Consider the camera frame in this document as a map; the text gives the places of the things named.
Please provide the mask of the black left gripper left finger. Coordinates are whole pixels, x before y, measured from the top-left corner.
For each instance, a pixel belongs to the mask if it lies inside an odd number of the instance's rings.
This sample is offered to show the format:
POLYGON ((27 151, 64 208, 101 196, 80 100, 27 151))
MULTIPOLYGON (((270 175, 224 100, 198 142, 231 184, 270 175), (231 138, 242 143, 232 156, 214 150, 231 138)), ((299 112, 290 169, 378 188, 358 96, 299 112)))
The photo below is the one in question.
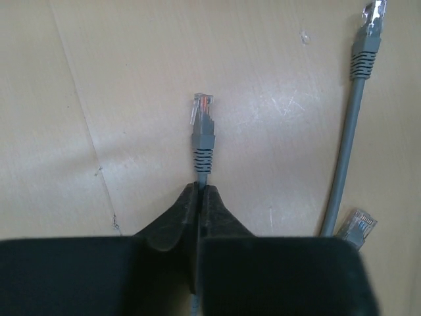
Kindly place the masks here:
POLYGON ((2 315, 187 315, 197 188, 133 236, 1 242, 2 315))

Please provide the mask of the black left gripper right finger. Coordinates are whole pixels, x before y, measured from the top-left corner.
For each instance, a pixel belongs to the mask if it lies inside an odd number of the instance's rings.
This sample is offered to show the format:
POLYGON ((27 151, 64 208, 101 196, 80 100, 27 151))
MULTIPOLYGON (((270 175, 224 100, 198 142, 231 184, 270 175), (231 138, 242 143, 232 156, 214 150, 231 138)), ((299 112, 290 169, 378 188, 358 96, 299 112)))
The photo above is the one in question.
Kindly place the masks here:
POLYGON ((205 315, 378 315, 358 251, 335 237, 255 236, 215 186, 203 196, 197 292, 205 315))

